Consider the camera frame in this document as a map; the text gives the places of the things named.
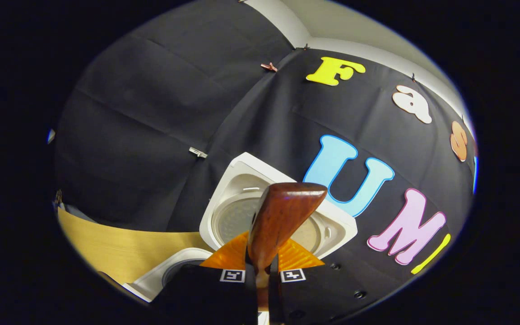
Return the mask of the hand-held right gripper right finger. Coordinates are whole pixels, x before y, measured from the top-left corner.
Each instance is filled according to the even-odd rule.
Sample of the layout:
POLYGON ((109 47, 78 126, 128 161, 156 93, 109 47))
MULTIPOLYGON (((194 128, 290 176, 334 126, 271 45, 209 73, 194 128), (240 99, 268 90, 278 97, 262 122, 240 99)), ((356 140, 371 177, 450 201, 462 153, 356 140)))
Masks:
POLYGON ((376 301, 342 264, 326 264, 291 239, 270 266, 271 325, 336 325, 376 301))

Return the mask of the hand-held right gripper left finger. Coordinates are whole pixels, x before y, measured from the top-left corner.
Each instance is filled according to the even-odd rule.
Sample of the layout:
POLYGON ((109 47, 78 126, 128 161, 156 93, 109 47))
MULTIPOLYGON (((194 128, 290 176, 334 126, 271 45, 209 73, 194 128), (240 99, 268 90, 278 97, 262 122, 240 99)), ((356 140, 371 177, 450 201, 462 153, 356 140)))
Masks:
POLYGON ((167 325, 257 325, 254 267, 248 232, 223 245, 203 265, 181 266, 151 302, 167 325))

